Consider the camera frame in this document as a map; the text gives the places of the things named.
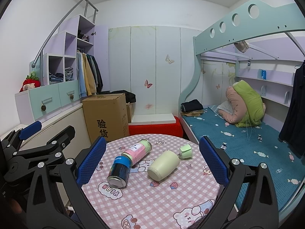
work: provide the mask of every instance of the strawberry plush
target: strawberry plush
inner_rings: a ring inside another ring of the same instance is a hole
[[[22,88],[20,89],[20,92],[25,91],[27,89],[37,88],[40,87],[40,81],[39,78],[36,76],[35,72],[31,72],[31,75],[27,76],[22,84]]]

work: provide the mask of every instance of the staircase cabinet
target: staircase cabinet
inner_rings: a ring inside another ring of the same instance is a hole
[[[89,42],[77,38],[78,30],[81,30],[81,34],[89,35]],[[43,77],[41,77],[44,86],[15,95],[21,124],[29,125],[36,120],[44,122],[80,102],[77,49],[95,57],[103,80],[102,91],[110,90],[108,27],[96,26],[87,18],[78,15],[64,21],[59,27],[59,32],[46,44],[43,55]],[[73,68],[71,81],[65,79],[67,67]],[[32,71],[35,71],[40,79],[38,64],[33,69],[30,63],[30,72]],[[63,73],[63,82],[50,84],[49,72]]]

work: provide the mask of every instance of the pink checkered tablecloth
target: pink checkered tablecloth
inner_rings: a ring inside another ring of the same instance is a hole
[[[130,169],[125,188],[110,187],[107,176],[115,157],[141,139],[151,142],[151,152]],[[179,166],[159,182],[148,176],[148,166],[163,151],[178,154],[185,144],[191,145],[193,158],[181,159]],[[198,145],[169,135],[141,134],[108,143],[89,183],[82,189],[111,229],[186,229],[195,227],[207,215],[215,203],[219,185]]]

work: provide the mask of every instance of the mint green drawer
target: mint green drawer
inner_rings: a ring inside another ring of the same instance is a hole
[[[58,84],[30,89],[29,95],[35,120],[61,107]],[[45,111],[41,110],[42,104],[46,106]]]
[[[68,81],[58,84],[61,106],[66,106],[74,101],[79,100],[78,81]]]

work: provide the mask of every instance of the cardboard box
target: cardboard box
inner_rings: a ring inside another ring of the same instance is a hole
[[[125,94],[95,95],[83,100],[91,143],[98,136],[107,142],[129,136]]]
[[[126,103],[126,107],[127,107],[128,123],[131,123],[133,113],[134,113],[134,110],[135,110],[135,102],[134,103]]]

